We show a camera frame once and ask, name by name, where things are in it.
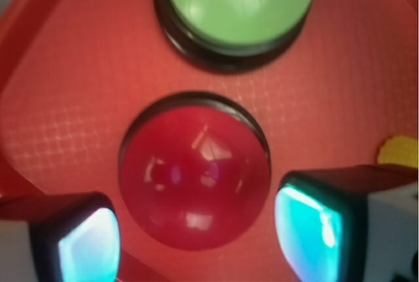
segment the light panel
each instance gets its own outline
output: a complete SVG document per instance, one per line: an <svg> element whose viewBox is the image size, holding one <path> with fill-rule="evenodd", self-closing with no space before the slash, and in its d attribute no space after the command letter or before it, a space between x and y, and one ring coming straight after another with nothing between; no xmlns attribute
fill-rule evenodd
<svg viewBox="0 0 419 282"><path fill-rule="evenodd" d="M275 225L283 255L301 281L338 281L339 213L287 184L276 195Z"/></svg>
<svg viewBox="0 0 419 282"><path fill-rule="evenodd" d="M58 242L63 281L113 282L120 259L115 214L100 208Z"/></svg>

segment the red tray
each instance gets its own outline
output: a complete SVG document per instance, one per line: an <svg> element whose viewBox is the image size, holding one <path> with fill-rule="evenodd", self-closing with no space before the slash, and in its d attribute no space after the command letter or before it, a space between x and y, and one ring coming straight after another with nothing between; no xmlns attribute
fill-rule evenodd
<svg viewBox="0 0 419 282"><path fill-rule="evenodd" d="M371 163L385 138L417 138L417 37L417 0L314 0L283 56L217 75L173 50L153 0L14 0L0 19L0 193L35 185L109 195L122 230L122 281L295 281L274 227L280 179L290 169ZM127 127L151 102L183 90L240 103L272 156L271 191L255 224L203 252L150 238L118 190Z"/></svg>

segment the red button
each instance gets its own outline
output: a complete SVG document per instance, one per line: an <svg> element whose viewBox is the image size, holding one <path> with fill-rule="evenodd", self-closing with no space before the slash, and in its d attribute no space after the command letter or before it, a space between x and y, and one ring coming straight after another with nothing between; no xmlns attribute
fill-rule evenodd
<svg viewBox="0 0 419 282"><path fill-rule="evenodd" d="M270 186L261 142L218 109L184 105L146 121L120 165L120 190L140 227L185 250L221 246L246 231Z"/></svg>

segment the yellow object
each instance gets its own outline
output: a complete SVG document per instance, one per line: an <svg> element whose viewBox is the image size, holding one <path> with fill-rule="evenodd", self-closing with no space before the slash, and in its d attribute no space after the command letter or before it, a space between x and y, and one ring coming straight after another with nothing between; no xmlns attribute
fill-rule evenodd
<svg viewBox="0 0 419 282"><path fill-rule="evenodd" d="M387 140L378 153L377 162L418 168L418 140L405 136Z"/></svg>

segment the green button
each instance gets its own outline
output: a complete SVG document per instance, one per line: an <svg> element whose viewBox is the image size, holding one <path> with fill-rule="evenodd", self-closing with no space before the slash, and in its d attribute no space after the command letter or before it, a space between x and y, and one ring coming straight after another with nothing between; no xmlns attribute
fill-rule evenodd
<svg viewBox="0 0 419 282"><path fill-rule="evenodd" d="M311 0L172 0L179 17L218 45L268 43L293 29Z"/></svg>

